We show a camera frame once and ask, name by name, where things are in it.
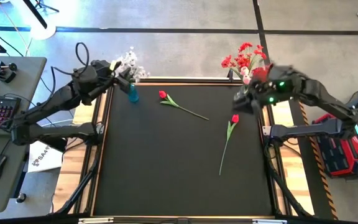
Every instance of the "black table surface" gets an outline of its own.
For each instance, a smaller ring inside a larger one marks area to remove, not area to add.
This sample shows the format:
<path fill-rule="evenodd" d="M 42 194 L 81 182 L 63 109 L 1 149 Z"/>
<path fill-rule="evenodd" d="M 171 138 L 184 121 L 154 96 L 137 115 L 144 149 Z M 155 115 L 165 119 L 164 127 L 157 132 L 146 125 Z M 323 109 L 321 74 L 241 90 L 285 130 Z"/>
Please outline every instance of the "black table surface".
<path fill-rule="evenodd" d="M 239 113 L 219 165 L 238 86 L 138 86 L 114 90 L 94 216 L 271 215 L 259 125 Z M 160 104 L 165 90 L 209 121 Z"/>
<path fill-rule="evenodd" d="M 5 64 L 15 63 L 18 67 L 16 77 L 10 83 L 0 81 L 0 96 L 6 93 L 14 93 L 29 100 L 32 99 L 35 89 L 40 80 L 42 71 L 46 64 L 43 57 L 0 57 Z M 30 103 L 26 100 L 21 101 L 20 110 L 27 110 Z M 0 130 L 0 153 L 9 140 L 9 134 L 3 134 Z M 9 198 L 14 190 L 17 178 L 22 172 L 23 159 L 26 146 L 16 146 L 12 143 L 4 151 L 7 156 L 2 176 L 0 178 L 0 212 L 5 210 Z"/>

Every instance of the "wooden table frame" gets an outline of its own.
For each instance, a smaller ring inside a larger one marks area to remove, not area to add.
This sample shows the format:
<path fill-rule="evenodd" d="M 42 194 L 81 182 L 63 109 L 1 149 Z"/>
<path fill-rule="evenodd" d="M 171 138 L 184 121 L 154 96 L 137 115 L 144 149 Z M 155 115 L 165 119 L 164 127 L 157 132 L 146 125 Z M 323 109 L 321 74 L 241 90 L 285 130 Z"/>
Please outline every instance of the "wooden table frame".
<path fill-rule="evenodd" d="M 138 83 L 138 85 L 240 85 L 239 82 L 231 83 L 227 78 L 150 78 L 146 80 L 147 83 Z M 93 106 L 81 105 L 76 109 L 74 123 L 81 124 L 84 122 L 100 122 L 106 120 L 109 117 L 109 111 L 111 106 L 111 90 L 107 94 L 102 95 Z M 261 121 L 264 125 L 270 125 L 273 122 L 275 124 L 283 124 L 285 126 L 293 126 L 294 122 L 291 116 L 291 109 L 289 102 L 279 103 L 271 108 L 264 108 L 263 116 Z M 292 143 L 297 143 L 296 139 L 290 140 Z M 93 158 L 95 156 L 97 147 L 88 148 L 84 146 L 78 146 L 65 153 L 63 158 L 62 169 L 57 183 L 55 196 L 53 203 L 55 208 L 60 208 L 70 197 L 78 185 L 84 170 L 88 170 Z M 292 146 L 298 152 L 300 148 L 298 146 Z M 103 155 L 103 146 L 101 146 L 101 155 Z M 279 171 L 280 175 L 287 184 L 292 194 L 295 196 L 297 201 L 303 206 L 303 208 L 310 214 L 314 214 L 313 204 L 311 202 L 310 192 L 308 188 L 308 182 L 306 179 L 305 171 L 303 168 L 302 158 L 291 152 L 285 146 L 270 149 L 270 153 L 275 156 L 273 164 Z M 88 183 L 83 191 L 81 200 L 77 202 L 75 209 L 72 212 L 88 212 L 93 214 L 94 200 L 96 198 L 96 188 L 98 184 L 98 174 L 96 178 Z M 273 187 L 273 192 L 277 196 L 274 199 L 273 209 L 279 209 L 283 214 L 296 215 L 293 208 L 289 206 L 286 198 L 283 196 L 280 188 L 277 184 Z M 176 218 L 176 217 L 147 217 L 147 218 Z M 271 218 L 271 217 L 193 217 L 193 218 Z"/>

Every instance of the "table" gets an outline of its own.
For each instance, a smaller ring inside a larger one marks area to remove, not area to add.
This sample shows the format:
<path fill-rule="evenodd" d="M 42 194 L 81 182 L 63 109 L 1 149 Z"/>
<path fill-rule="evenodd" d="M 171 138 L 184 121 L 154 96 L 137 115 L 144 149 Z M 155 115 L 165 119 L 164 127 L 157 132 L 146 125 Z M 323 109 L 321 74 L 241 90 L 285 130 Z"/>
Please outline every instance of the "table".
<path fill-rule="evenodd" d="M 218 84 L 210 84 L 209 82 L 215 82 L 217 80 L 181 80 L 180 82 L 190 82 L 183 84 L 178 83 L 178 80 L 171 80 L 175 83 L 169 83 L 169 80 L 164 80 L 164 85 L 199 85 L 198 82 L 202 82 L 204 85 L 218 85 Z M 162 85 L 161 83 L 139 83 L 140 85 Z M 104 102 L 111 103 L 110 100 L 106 100 L 108 98 L 108 95 L 103 95 L 101 98 L 101 106 L 98 108 L 98 121 L 102 120 L 102 113 L 104 110 Z M 298 119 L 293 118 L 299 118 L 301 116 L 302 120 L 301 122 L 304 123 L 303 116 L 300 114 L 299 110 L 296 110 L 296 107 L 300 107 L 297 102 L 283 102 L 278 104 L 277 106 L 272 107 L 272 114 L 275 123 L 277 124 L 285 124 L 285 125 L 301 125 Z M 90 121 L 93 115 L 94 106 L 80 106 L 76 110 L 75 114 L 75 122 L 84 122 L 84 121 Z M 264 110 L 264 122 L 266 124 L 269 124 L 272 119 L 268 119 L 268 111 Z M 275 165 L 282 163 L 283 165 L 283 173 L 286 179 L 286 183 L 288 185 L 288 188 L 291 190 L 293 195 L 296 197 L 296 199 L 302 204 L 302 206 L 305 208 L 306 211 L 312 214 L 319 215 L 321 218 L 336 218 L 335 210 L 333 208 L 332 203 L 332 197 L 330 198 L 330 195 L 327 194 L 327 191 L 329 191 L 328 186 L 326 186 L 324 183 L 326 183 L 325 177 L 322 178 L 323 173 L 320 173 L 319 170 L 314 170 L 312 166 L 308 166 L 306 168 L 305 164 L 310 163 L 310 159 L 314 160 L 315 167 L 318 167 L 316 163 L 317 157 L 312 156 L 310 158 L 304 158 L 303 154 L 307 154 L 307 142 L 309 145 L 312 145 L 310 143 L 309 139 L 300 139 L 299 146 L 293 146 L 296 150 L 300 150 L 302 154 L 302 158 L 297 157 L 296 154 L 291 152 L 285 147 L 281 147 L 277 152 L 280 152 L 276 158 Z M 83 146 L 80 146 L 72 151 L 69 151 L 65 154 L 65 158 L 62 165 L 62 170 L 59 176 L 57 188 L 55 191 L 55 196 L 53 199 L 53 202 L 55 204 L 55 208 L 60 208 L 64 202 L 70 197 L 71 193 L 74 191 L 76 185 L 78 184 L 78 181 L 81 176 L 81 165 L 85 158 L 85 148 Z M 306 178 L 305 172 L 313 173 L 314 177 Z M 283 199 L 281 190 L 276 186 L 277 191 L 277 203 L 278 207 L 283 213 L 291 213 L 290 208 L 286 210 L 286 203 Z M 80 202 L 78 211 L 83 212 L 84 208 L 87 205 L 86 198 L 88 198 L 89 190 L 86 189 L 83 193 L 82 200 Z M 311 195 L 322 195 L 324 197 L 311 197 Z M 95 197 L 90 199 L 91 202 L 88 202 L 89 204 L 94 204 Z"/>
<path fill-rule="evenodd" d="M 10 83 L 0 81 L 0 96 L 6 93 L 14 93 L 29 100 L 32 99 L 35 89 L 40 80 L 42 71 L 46 64 L 43 57 L 0 57 L 5 64 L 15 63 L 18 67 L 17 75 Z M 26 100 L 21 101 L 20 110 L 28 109 L 30 103 Z M 0 152 L 9 140 L 8 133 L 0 130 Z M 4 154 L 7 161 L 0 179 L 0 212 L 5 210 L 8 200 L 17 193 L 17 186 L 21 186 L 22 174 L 27 146 L 16 146 L 10 144 Z"/>

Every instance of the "desk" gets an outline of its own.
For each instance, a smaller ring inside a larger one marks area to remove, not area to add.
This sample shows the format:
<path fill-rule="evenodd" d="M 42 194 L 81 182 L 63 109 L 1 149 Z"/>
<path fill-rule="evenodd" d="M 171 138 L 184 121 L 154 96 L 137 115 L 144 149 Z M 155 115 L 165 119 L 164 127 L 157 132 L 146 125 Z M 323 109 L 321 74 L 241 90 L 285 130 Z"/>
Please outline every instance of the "desk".
<path fill-rule="evenodd" d="M 140 83 L 140 85 L 153 85 L 151 83 Z M 101 106 L 98 110 L 98 121 L 102 120 L 102 111 L 104 109 L 104 103 L 106 100 L 106 96 L 102 97 L 102 103 Z M 76 115 L 75 115 L 75 120 L 77 121 L 90 121 L 93 115 L 93 110 L 94 107 L 91 106 L 81 106 L 80 108 L 78 108 L 76 110 Z M 290 105 L 288 104 L 288 102 L 284 102 L 284 103 L 280 103 L 277 106 L 273 107 L 273 115 L 274 115 L 274 121 L 275 123 L 280 123 L 280 124 L 285 124 L 285 125 L 290 125 L 293 124 L 293 119 L 292 117 L 298 117 L 300 114 L 298 111 L 296 111 L 295 113 L 292 114 L 291 117 L 291 109 L 290 109 Z M 269 124 L 270 120 L 268 119 L 267 116 L 267 112 L 266 110 L 264 111 L 264 120 L 266 122 L 266 124 Z M 303 155 L 303 144 L 300 143 L 300 151 Z M 325 198 L 317 198 L 316 200 L 313 200 L 314 202 L 312 202 L 312 199 L 310 197 L 310 192 L 313 192 L 314 190 L 309 189 L 308 185 L 310 185 L 309 180 L 306 178 L 306 174 L 305 171 L 310 171 L 308 169 L 304 169 L 304 161 L 308 161 L 309 159 L 303 158 L 299 158 L 297 157 L 295 154 L 293 154 L 291 151 L 289 151 L 288 149 L 285 149 L 284 147 L 280 148 L 280 152 L 281 152 L 281 156 L 277 156 L 277 159 L 279 159 L 284 167 L 284 174 L 286 177 L 286 182 L 288 185 L 288 188 L 291 190 L 291 192 L 294 194 L 294 196 L 297 198 L 297 200 L 302 204 L 302 206 L 305 208 L 306 211 L 312 213 L 312 214 L 316 214 L 321 218 L 335 218 L 335 214 L 333 213 L 334 211 L 332 211 L 330 208 L 326 209 L 324 207 L 324 205 L 321 204 L 326 204 L 329 205 L 330 201 L 329 196 L 325 195 L 326 192 L 324 192 Z M 61 174 L 59 176 L 59 180 L 58 180 L 58 184 L 57 184 L 57 188 L 55 191 L 55 196 L 54 196 L 54 204 L 55 204 L 55 208 L 60 208 L 64 202 L 70 197 L 70 195 L 72 194 L 72 192 L 75 190 L 78 181 L 80 179 L 80 170 L 81 170 L 81 165 L 82 162 L 84 160 L 85 157 L 85 150 L 84 147 L 78 147 L 75 150 L 69 151 L 65 154 L 64 157 L 64 161 L 63 161 L 63 165 L 62 165 L 62 171 Z M 321 174 L 318 173 L 318 178 L 320 179 L 319 182 L 316 182 L 314 185 L 322 183 L 323 180 L 321 178 Z M 324 189 L 325 185 L 321 184 L 319 186 L 320 189 Z M 279 207 L 281 209 L 282 212 L 285 212 L 285 201 L 282 197 L 281 191 L 280 189 L 276 189 L 277 191 L 277 195 L 278 195 L 278 199 L 277 202 L 279 204 Z M 83 212 L 83 209 L 86 206 L 86 201 L 85 198 L 87 198 L 89 194 L 88 190 L 84 191 L 84 196 L 82 197 L 82 201 L 80 202 L 80 212 Z M 316 207 L 324 207 L 323 212 L 321 212 L 321 208 L 317 208 Z"/>
<path fill-rule="evenodd" d="M 0 96 L 6 93 L 14 93 L 29 100 L 32 99 L 35 89 L 40 80 L 42 71 L 46 64 L 46 58 L 42 57 L 0 57 L 5 64 L 15 63 L 18 67 L 17 75 L 10 83 L 0 81 Z M 21 101 L 20 110 L 27 110 L 30 103 Z M 0 152 L 10 138 L 8 133 L 0 130 Z M 7 161 L 0 179 L 0 212 L 5 210 L 9 198 L 14 195 L 18 178 L 21 176 L 24 167 L 24 158 L 27 146 L 9 145 L 4 154 Z"/>

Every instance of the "black mat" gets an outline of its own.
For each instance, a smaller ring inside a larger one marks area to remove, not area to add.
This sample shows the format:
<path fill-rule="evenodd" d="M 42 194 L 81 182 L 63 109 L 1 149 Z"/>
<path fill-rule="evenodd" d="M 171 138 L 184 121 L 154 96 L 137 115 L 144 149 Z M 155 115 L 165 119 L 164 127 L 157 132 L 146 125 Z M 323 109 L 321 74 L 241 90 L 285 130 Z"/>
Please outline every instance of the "black mat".
<path fill-rule="evenodd" d="M 137 104 L 114 91 L 93 215 L 271 215 L 253 115 L 240 114 L 219 176 L 231 100 L 239 87 L 137 89 Z M 159 90 L 210 120 L 161 105 Z"/>

